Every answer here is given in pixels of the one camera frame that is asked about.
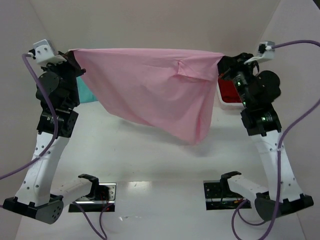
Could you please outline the pink t shirt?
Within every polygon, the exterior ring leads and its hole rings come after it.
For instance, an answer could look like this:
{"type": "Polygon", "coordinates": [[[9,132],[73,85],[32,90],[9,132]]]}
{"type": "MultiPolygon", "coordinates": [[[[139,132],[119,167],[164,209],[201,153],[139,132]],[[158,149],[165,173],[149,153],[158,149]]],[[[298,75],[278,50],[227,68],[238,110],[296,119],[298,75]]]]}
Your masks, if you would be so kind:
{"type": "Polygon", "coordinates": [[[155,48],[74,49],[84,83],[112,115],[195,145],[208,134],[223,54],[155,48]]]}

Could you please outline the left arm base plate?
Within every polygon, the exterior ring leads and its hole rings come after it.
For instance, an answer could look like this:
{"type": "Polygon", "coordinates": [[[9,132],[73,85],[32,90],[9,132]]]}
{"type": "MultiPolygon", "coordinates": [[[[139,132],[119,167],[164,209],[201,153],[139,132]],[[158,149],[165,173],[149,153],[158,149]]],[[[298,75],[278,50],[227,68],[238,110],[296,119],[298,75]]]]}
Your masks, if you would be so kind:
{"type": "Polygon", "coordinates": [[[115,182],[102,182],[94,198],[82,196],[75,203],[86,213],[100,213],[104,208],[105,212],[115,211],[117,184],[115,182]]]}

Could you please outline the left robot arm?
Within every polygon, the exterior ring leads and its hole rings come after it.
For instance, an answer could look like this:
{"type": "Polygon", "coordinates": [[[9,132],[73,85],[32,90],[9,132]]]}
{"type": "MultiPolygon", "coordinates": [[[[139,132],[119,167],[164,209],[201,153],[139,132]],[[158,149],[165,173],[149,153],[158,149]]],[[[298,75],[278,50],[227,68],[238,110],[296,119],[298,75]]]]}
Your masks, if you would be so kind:
{"type": "Polygon", "coordinates": [[[78,198],[92,194],[96,178],[81,174],[69,184],[51,190],[62,153],[73,133],[80,104],[77,77],[86,70],[77,63],[72,50],[44,55],[40,64],[44,73],[35,76],[36,98],[42,113],[37,125],[33,159],[25,165],[25,178],[2,207],[10,212],[46,224],[55,223],[63,208],[78,198]]]}

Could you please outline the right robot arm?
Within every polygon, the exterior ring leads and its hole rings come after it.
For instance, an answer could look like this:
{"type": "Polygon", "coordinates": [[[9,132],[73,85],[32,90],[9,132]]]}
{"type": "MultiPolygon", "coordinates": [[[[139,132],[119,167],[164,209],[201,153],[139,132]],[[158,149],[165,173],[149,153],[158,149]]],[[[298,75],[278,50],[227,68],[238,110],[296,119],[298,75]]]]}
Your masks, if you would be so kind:
{"type": "Polygon", "coordinates": [[[254,142],[267,178],[267,187],[246,179],[240,172],[225,173],[220,178],[222,192],[236,193],[249,200],[264,221],[271,221],[313,206],[310,195],[303,192],[292,171],[283,144],[282,125],[272,105],[281,95],[280,79],[270,70],[254,74],[257,61],[248,63],[250,53],[223,56],[218,62],[219,78],[230,81],[244,106],[241,120],[254,142]]]}

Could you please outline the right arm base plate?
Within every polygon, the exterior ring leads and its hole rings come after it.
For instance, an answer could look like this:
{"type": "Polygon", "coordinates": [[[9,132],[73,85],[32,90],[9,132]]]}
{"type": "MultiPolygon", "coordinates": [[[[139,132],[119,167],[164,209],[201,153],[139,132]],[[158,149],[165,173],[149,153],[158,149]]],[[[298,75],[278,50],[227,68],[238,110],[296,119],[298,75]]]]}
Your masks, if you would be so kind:
{"type": "Polygon", "coordinates": [[[220,181],[204,181],[206,210],[235,210],[245,198],[238,193],[226,190],[223,192],[220,181]]]}

